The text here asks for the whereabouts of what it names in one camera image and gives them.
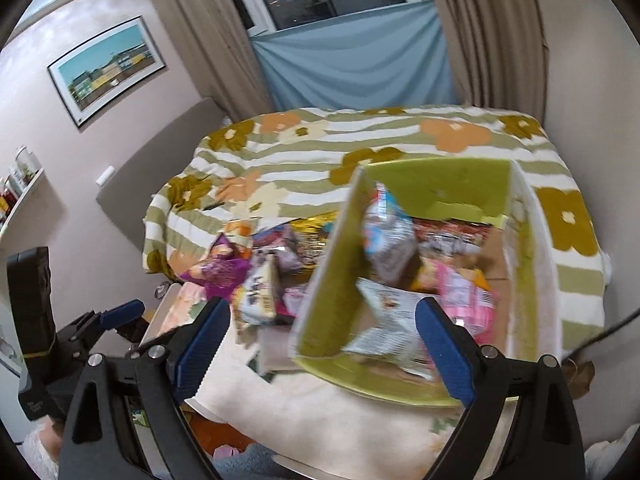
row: white wall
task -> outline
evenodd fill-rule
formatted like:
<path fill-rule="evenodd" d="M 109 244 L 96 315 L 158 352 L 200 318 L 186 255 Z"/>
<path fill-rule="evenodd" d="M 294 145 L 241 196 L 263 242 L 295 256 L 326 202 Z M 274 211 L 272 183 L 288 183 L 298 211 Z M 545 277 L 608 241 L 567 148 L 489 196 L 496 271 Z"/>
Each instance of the white wall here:
<path fill-rule="evenodd" d="M 640 306 L 640 46 L 610 0 L 539 0 L 549 47 L 545 128 L 612 257 L 610 326 Z M 640 320 L 588 353 L 576 402 L 585 443 L 640 421 Z"/>
<path fill-rule="evenodd" d="M 79 131 L 47 65 L 95 34 L 139 15 L 167 68 L 121 95 Z M 132 298 L 156 306 L 153 291 L 162 276 L 143 272 L 140 252 L 95 202 L 95 180 L 108 166 L 118 168 L 199 100 L 149 0 L 72 1 L 0 53 L 0 174 L 15 149 L 25 144 L 37 154 L 47 177 L 36 192 L 40 199 L 25 204 L 0 250 L 6 256 L 49 246 L 57 325 Z"/>

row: gray headboard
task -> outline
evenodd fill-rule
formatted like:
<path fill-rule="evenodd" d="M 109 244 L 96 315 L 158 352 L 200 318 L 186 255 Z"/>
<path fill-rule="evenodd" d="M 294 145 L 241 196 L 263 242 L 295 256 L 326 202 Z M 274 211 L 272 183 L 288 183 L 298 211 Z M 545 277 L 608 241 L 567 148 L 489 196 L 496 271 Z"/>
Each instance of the gray headboard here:
<path fill-rule="evenodd" d="M 203 99 L 137 150 L 99 191 L 96 202 L 141 252 L 152 195 L 187 167 L 196 146 L 219 129 L 223 117 L 212 99 Z"/>

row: painting of buildings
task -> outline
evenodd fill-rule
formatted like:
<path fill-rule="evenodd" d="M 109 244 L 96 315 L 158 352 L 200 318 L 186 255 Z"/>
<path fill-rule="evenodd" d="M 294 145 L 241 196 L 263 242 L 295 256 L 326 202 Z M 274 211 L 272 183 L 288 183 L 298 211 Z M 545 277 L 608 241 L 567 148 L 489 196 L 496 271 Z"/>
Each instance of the painting of buildings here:
<path fill-rule="evenodd" d="M 143 77 L 164 67 L 141 18 L 103 32 L 49 66 L 77 124 Z"/>

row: white shelf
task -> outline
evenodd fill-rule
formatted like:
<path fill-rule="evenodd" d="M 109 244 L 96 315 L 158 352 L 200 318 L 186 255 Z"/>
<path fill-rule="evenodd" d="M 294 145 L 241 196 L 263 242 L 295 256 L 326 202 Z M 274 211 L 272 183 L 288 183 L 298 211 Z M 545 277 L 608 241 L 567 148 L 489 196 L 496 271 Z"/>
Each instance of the white shelf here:
<path fill-rule="evenodd" d="M 27 197 L 30 194 L 33 194 L 33 191 L 38 187 L 38 183 L 42 180 L 43 176 L 44 176 L 44 169 L 36 173 L 36 176 L 33 177 L 33 180 L 29 183 L 29 185 L 26 187 L 24 192 L 20 195 L 18 202 L 16 202 L 14 208 L 11 209 L 11 212 L 9 213 L 9 216 L 6 219 L 6 222 L 4 222 L 4 224 L 2 225 L 2 228 L 0 228 L 0 241 L 2 241 L 2 237 L 6 233 L 6 230 L 9 228 L 9 224 L 11 223 L 12 218 L 14 218 L 14 216 L 18 212 L 18 209 L 20 209 L 20 206 L 24 203 L 24 201 L 27 200 Z"/>

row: striped blanket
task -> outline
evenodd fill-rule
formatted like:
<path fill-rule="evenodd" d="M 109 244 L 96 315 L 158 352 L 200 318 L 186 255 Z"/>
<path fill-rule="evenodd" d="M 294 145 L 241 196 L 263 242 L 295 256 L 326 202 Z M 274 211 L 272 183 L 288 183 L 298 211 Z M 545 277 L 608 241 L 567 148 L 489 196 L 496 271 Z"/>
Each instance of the striped blanket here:
<path fill-rule="evenodd" d="M 188 167 L 154 196 L 143 265 L 175 276 L 200 260 L 234 219 L 256 219 L 261 229 L 338 210 L 357 165 L 435 156 L 503 158 L 521 166 L 554 247 L 562 346 L 574 348 L 601 331 L 603 263 L 578 187 L 540 124 L 506 110 L 300 108 L 226 126 L 205 137 Z"/>

